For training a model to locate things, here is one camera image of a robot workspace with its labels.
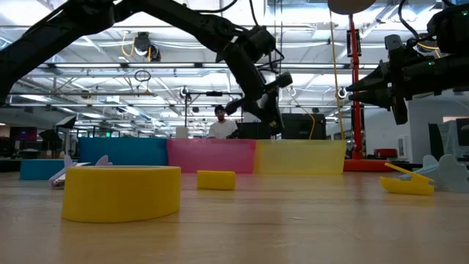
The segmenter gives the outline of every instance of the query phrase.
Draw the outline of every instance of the yellow cable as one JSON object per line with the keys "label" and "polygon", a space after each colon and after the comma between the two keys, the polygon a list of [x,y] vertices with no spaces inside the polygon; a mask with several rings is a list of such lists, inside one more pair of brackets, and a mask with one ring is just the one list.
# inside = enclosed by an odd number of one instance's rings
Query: yellow cable
{"label": "yellow cable", "polygon": [[430,47],[430,46],[427,46],[427,45],[424,45],[422,43],[417,43],[417,45],[423,47],[423,48],[427,48],[427,49],[431,49],[431,50],[437,50],[438,48],[436,47]]}
{"label": "yellow cable", "polygon": [[133,38],[132,40],[132,52],[130,52],[130,54],[128,54],[127,52],[125,52],[125,49],[124,49],[124,41],[125,41],[125,36],[127,35],[127,32],[124,32],[124,37],[122,38],[122,44],[121,44],[121,49],[122,49],[122,52],[125,56],[133,56],[133,50],[135,49],[135,37]]}
{"label": "yellow cable", "polygon": [[316,120],[315,120],[315,118],[313,117],[312,114],[309,114],[309,112],[306,111],[306,109],[304,109],[302,106],[300,106],[300,104],[298,103],[298,101],[296,101],[296,99],[295,99],[295,97],[292,95],[292,93],[291,93],[288,89],[286,89],[286,90],[287,90],[288,94],[292,97],[292,99],[294,100],[294,102],[295,102],[299,107],[301,107],[302,110],[305,111],[305,113],[307,113],[311,119],[313,119],[313,127],[311,128],[311,132],[309,133],[309,140],[311,140],[311,138],[313,137],[314,127],[316,126]]}
{"label": "yellow cable", "polygon": [[332,40],[332,59],[334,63],[334,78],[336,79],[336,102],[337,102],[337,114],[339,116],[340,124],[340,137],[342,140],[345,140],[344,124],[342,123],[342,111],[339,100],[339,82],[337,81],[337,62],[336,62],[336,46],[334,44],[334,30],[333,30],[333,21],[332,21],[332,11],[329,10],[330,16],[330,39]]}

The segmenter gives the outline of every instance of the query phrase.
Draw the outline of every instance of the table surface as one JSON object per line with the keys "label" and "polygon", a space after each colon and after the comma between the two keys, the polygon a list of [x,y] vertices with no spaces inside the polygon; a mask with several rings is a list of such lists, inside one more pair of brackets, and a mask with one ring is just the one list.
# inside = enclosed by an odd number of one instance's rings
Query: table surface
{"label": "table surface", "polygon": [[183,175],[180,212],[124,224],[62,220],[63,191],[17,179],[0,175],[2,264],[469,263],[469,194],[389,194],[378,174]]}

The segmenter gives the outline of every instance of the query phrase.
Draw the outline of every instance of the blue bin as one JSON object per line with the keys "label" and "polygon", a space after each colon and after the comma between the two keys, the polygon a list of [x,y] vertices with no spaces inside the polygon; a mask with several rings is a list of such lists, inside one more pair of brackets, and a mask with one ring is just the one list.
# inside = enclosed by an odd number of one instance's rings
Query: blue bin
{"label": "blue bin", "polygon": [[49,180],[61,169],[64,169],[63,159],[22,160],[20,180]]}
{"label": "blue bin", "polygon": [[167,166],[166,139],[80,138],[80,162],[96,162],[104,155],[113,165]]}

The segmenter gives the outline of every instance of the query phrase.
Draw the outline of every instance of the red pole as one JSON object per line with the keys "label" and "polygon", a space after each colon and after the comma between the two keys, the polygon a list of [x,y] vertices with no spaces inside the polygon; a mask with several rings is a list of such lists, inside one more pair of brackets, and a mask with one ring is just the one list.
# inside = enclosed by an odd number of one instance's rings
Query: red pole
{"label": "red pole", "polygon": [[[350,24],[350,34],[352,40],[352,58],[350,59],[350,64],[352,65],[352,82],[358,82],[358,67],[360,63],[360,59],[358,58],[358,47],[357,47],[357,37],[355,34],[355,24],[353,23],[353,15],[349,15],[349,24]],[[355,120],[354,120],[354,130],[353,130],[353,138],[355,140],[355,148],[352,152],[353,159],[362,159],[363,157],[363,145],[362,145],[362,138],[361,138],[361,108],[360,103],[358,101],[353,102],[355,112]]]}

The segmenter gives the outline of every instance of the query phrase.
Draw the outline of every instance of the red metal frame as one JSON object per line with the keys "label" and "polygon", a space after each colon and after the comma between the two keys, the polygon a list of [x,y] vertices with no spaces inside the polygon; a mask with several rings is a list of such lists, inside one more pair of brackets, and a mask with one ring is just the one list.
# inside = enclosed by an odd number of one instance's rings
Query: red metal frame
{"label": "red metal frame", "polygon": [[[353,15],[349,15],[350,36],[352,42],[352,58],[350,64],[352,65],[352,82],[358,82],[358,69],[360,59],[358,58],[357,35],[355,33],[355,24],[353,23]],[[355,146],[352,151],[352,159],[345,160],[344,171],[348,172],[392,172],[393,170],[385,166],[383,160],[368,160],[363,158],[363,138],[361,136],[361,108],[358,101],[353,102],[354,116],[353,120],[353,139]]]}
{"label": "red metal frame", "polygon": [[[352,58],[350,58],[350,64],[352,65],[352,82],[358,82],[358,68],[360,64],[360,59],[358,57],[358,47],[357,47],[357,35],[355,33],[355,23],[353,23],[353,15],[349,15],[349,24],[350,24],[350,35],[352,40]],[[361,111],[360,103],[358,101],[353,102],[355,112],[354,120],[354,130],[353,130],[353,139],[355,140],[355,146],[352,152],[353,159],[362,159],[363,157],[363,139],[361,136]]]}

